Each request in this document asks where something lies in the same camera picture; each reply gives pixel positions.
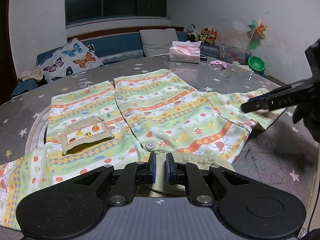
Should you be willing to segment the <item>right gloved hand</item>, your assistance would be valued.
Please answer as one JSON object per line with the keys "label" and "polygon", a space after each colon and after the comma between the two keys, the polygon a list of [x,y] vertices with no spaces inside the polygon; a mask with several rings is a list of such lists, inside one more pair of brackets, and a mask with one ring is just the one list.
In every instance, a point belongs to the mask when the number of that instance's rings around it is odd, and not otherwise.
{"label": "right gloved hand", "polygon": [[300,120],[303,120],[304,126],[308,129],[314,141],[320,142],[319,108],[311,105],[297,105],[292,121],[296,124]]}

